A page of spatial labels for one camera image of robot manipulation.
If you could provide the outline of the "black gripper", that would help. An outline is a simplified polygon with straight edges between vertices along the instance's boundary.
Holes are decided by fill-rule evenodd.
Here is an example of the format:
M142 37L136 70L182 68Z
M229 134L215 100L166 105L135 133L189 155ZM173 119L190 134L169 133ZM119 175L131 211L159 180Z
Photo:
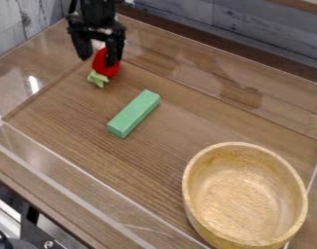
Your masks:
M68 35L72 40L78 57L86 60L92 55L94 49L91 39L106 41L107 66L115 66L123 54L126 26L115 20L94 23L84 19L83 15L72 13L67 16Z

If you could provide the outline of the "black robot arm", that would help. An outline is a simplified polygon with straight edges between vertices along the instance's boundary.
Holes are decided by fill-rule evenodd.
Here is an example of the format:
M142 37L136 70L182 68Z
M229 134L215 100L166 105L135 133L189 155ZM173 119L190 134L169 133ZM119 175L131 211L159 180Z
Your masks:
M115 20L115 0L71 0L68 35L78 57L86 60L94 53L91 41L106 43L108 67L122 59L126 26Z

